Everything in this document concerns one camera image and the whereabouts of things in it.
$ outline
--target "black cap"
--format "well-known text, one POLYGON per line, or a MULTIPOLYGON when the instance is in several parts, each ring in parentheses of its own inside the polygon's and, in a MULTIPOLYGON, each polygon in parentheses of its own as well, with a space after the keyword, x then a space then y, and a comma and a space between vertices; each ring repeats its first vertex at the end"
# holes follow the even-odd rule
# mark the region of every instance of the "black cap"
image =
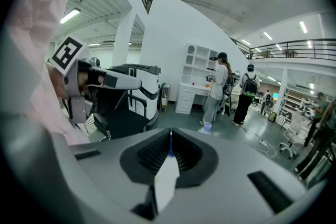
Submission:
POLYGON ((227 54, 226 54, 225 52, 221 52, 221 53, 218 55, 217 58, 218 58, 218 59, 219 59, 219 58, 221 58, 221 59, 223 59, 223 58, 227 58, 227 54))

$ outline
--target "person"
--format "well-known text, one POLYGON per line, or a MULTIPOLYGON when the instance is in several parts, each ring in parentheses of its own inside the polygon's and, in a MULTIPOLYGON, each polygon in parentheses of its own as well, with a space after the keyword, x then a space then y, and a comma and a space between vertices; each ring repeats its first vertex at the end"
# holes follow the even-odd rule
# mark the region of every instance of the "person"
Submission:
POLYGON ((225 52, 218 54, 217 61, 219 64, 218 70, 215 72, 214 77, 209 79, 209 81, 212 81, 211 90, 204 105, 204 115, 203 120, 199 121, 200 125, 204 125, 205 122, 213 123, 215 121, 219 104, 223 98, 223 87, 229 74, 232 73, 225 52))
POLYGON ((324 111, 326 110, 326 108, 328 106, 328 102, 326 101, 326 97, 324 96, 324 94, 322 92, 319 92, 317 99, 320 101, 320 104, 317 108, 314 109, 315 110, 315 115, 314 115, 314 118, 312 120, 307 138, 305 139, 304 147, 308 146, 311 138, 314 135, 316 124, 321 120, 322 115, 323 115, 324 111))
POLYGON ((238 101, 238 107, 236 110, 236 114, 232 123, 236 126, 240 126, 244 123, 244 119, 247 114, 248 107, 251 105, 253 97, 246 94, 246 90, 248 90, 248 84, 254 84, 254 94, 257 93, 258 87, 260 86, 259 78, 256 74, 254 74, 254 65, 247 66, 247 72, 242 76, 242 79, 239 83, 241 87, 240 96, 238 101))
MULTIPOLYGON (((62 113, 57 97, 67 99, 64 78, 45 62, 45 55, 64 15, 67 0, 16 0, 6 19, 6 32, 20 59, 32 72, 22 114, 37 121, 50 133, 62 135, 69 145, 89 143, 87 136, 74 128, 62 113)), ((87 74, 79 79, 81 91, 86 90, 87 74)))
POLYGON ((264 108, 265 108, 265 105, 268 105, 270 106, 270 103, 271 103, 271 93, 269 92, 269 90, 267 90, 264 94, 264 100, 262 101, 262 106, 261 106, 261 114, 264 112, 264 108))
POLYGON ((299 179, 305 180, 314 168, 320 162, 326 150, 330 147, 335 137, 336 131, 336 100, 331 102, 319 122, 318 131, 316 133, 316 141, 307 157, 295 168, 296 173, 300 173, 299 179))

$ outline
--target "curved white wall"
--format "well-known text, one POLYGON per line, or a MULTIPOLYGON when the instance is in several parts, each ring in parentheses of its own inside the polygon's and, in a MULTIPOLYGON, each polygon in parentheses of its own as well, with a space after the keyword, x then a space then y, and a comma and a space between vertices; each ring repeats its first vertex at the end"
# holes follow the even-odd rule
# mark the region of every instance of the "curved white wall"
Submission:
POLYGON ((244 72, 249 64, 231 39, 202 13, 180 0, 153 0, 140 64, 161 67, 161 81, 172 84, 171 101, 176 99, 187 43, 226 52, 233 71, 244 72))

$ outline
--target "woman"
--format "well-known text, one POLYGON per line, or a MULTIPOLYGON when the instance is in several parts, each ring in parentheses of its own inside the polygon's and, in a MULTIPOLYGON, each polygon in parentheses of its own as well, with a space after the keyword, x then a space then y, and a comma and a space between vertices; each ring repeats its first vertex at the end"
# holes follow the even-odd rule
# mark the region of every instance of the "woman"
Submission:
POLYGON ((227 81, 228 76, 232 73, 231 66, 227 60, 227 54, 221 52, 218 57, 218 70, 214 73, 212 81, 210 95, 208 96, 205 106, 203 120, 199 121, 200 125, 204 125, 205 122, 213 123, 216 119, 219 104, 223 98, 223 87, 227 81))

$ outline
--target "person with backpack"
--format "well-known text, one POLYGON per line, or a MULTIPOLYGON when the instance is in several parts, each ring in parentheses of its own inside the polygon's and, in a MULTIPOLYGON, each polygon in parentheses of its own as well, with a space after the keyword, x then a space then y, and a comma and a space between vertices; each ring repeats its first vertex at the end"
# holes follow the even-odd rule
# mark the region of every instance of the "person with backpack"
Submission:
POLYGON ((236 114, 232 120, 232 123, 235 126, 240 126, 244 123, 248 107, 251 105, 254 96, 256 96, 258 92, 258 87, 260 86, 258 76, 254 74, 254 65, 247 66, 247 72, 242 76, 239 86, 242 89, 240 91, 236 114))
POLYGON ((262 106, 261 106, 261 110, 260 113, 262 114, 264 112, 264 108, 265 106, 268 105, 269 107, 271 107, 271 93, 269 92, 269 90, 267 90, 264 94, 264 100, 262 102, 262 106))
POLYGON ((212 81, 210 95, 204 105, 203 120, 199 121, 199 124, 202 126, 205 122, 213 123, 215 121, 219 104, 223 98, 223 87, 226 85, 229 75, 232 74, 225 52, 218 54, 217 61, 219 64, 218 70, 209 79, 209 81, 212 81))

